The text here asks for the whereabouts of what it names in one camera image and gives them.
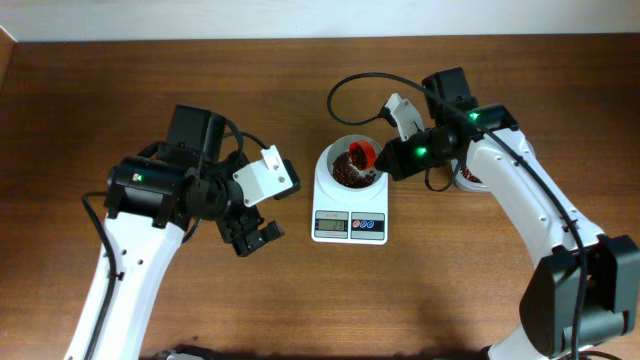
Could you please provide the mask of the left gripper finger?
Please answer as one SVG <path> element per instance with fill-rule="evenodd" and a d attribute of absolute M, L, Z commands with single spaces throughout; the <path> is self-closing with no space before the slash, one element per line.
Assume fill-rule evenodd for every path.
<path fill-rule="evenodd" d="M 260 232 L 253 232 L 233 240 L 233 248 L 238 257 L 247 257 L 264 245 L 264 236 Z"/>
<path fill-rule="evenodd" d="M 271 221 L 265 227 L 259 230 L 259 241 L 268 243 L 279 239 L 285 235 L 285 230 L 276 222 Z"/>

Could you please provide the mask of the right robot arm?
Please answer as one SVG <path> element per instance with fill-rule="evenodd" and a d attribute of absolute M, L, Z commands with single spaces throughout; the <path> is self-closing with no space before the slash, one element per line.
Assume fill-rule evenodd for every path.
<path fill-rule="evenodd" d="M 520 324 L 484 349 L 484 359 L 577 359 L 634 330 L 639 248 L 608 236 L 554 183 L 502 104 L 481 106 L 462 69 L 437 72 L 417 85 L 435 125 L 392 95 L 380 117 L 399 131 L 375 166 L 394 180 L 455 160 L 496 198 L 535 271 L 519 305 Z"/>

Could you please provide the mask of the orange measuring scoop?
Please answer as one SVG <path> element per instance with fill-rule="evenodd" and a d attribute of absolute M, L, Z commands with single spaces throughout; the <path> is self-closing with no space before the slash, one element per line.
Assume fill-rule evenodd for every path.
<path fill-rule="evenodd" d="M 376 160 L 376 150 L 367 140 L 357 140 L 349 145 L 351 163 L 358 170 L 373 168 Z"/>

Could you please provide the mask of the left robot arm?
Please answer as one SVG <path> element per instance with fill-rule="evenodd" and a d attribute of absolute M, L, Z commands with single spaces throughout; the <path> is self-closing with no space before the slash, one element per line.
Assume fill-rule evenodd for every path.
<path fill-rule="evenodd" d="M 202 222 L 239 257 L 283 236 L 257 205 L 297 192 L 299 176 L 275 146 L 249 161 L 245 137 L 217 113 L 178 105 L 166 140 L 111 169 L 104 219 L 83 195 L 101 251 L 66 358 L 138 358 L 166 270 Z"/>

